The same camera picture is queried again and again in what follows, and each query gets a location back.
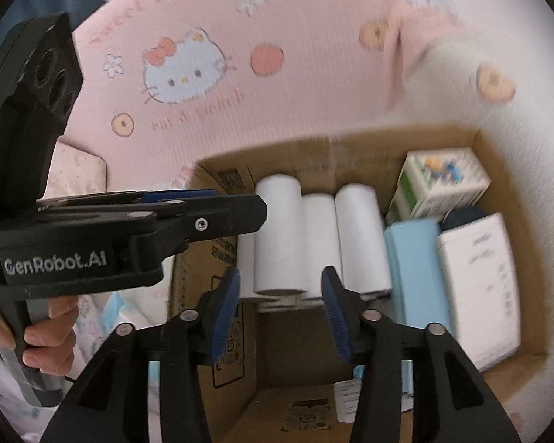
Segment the pink blanket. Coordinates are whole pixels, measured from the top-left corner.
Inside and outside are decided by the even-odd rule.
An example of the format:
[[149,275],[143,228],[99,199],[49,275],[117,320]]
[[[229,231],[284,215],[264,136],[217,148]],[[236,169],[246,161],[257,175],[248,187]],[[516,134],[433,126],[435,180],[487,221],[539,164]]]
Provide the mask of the pink blanket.
[[460,31],[453,0],[113,0],[75,32],[64,141],[108,190],[181,187],[212,154],[375,124]]

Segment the human hand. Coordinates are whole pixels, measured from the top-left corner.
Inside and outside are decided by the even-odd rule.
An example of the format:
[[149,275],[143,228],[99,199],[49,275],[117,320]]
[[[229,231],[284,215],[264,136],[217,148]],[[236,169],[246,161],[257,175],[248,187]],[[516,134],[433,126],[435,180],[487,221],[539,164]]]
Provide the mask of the human hand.
[[[49,299],[49,318],[25,330],[25,341],[38,348],[23,353],[23,362],[46,374],[63,376],[74,362],[76,336],[72,327],[78,318],[78,296]],[[14,338],[0,315],[0,346],[13,349]]]

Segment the white paper roll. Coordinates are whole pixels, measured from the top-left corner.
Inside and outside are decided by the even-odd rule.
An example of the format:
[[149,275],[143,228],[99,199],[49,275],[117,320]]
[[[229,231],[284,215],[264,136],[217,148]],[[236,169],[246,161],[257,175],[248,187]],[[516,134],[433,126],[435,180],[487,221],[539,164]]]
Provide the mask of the white paper roll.
[[341,275],[341,246],[338,242],[334,196],[315,193],[302,198],[306,231],[306,289],[303,300],[322,298],[321,280],[325,266],[334,266]]
[[300,299],[295,309],[312,309],[324,306],[322,298]]
[[243,301],[272,301],[271,296],[254,292],[254,233],[238,236],[236,267],[240,271],[240,299]]
[[278,313],[291,311],[297,308],[297,296],[281,296],[275,301],[261,303],[258,306],[259,313]]
[[261,295],[297,295],[306,291],[304,209],[300,183],[272,175],[256,193],[267,204],[267,220],[254,239],[254,291]]
[[343,285],[364,299],[388,294],[390,268],[375,190],[365,185],[347,185],[337,193],[335,206]]

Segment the box label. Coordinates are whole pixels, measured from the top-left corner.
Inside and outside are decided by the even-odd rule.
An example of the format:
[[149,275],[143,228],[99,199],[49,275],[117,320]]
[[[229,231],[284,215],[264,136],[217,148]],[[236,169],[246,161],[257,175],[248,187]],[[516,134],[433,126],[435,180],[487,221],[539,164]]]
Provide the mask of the box label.
[[220,184],[226,190],[226,193],[234,193],[235,191],[246,189],[246,185],[236,168],[217,172],[217,178],[219,178]]
[[231,266],[236,266],[236,247],[224,238],[213,240],[211,256]]
[[329,430],[328,399],[296,401],[290,408],[287,420],[281,431]]
[[213,365],[213,386],[221,388],[244,377],[244,305],[236,308],[224,354]]
[[353,423],[359,403],[361,380],[339,381],[334,384],[334,406],[337,420],[341,423]]

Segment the red bow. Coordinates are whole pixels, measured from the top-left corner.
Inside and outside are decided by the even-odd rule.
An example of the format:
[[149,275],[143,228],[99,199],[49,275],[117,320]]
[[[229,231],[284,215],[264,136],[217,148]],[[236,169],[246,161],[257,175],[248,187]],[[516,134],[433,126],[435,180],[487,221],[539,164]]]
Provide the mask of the red bow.
[[158,47],[151,51],[146,51],[146,61],[153,66],[162,66],[167,56],[172,56],[177,52],[177,44],[170,38],[163,37],[158,42]]

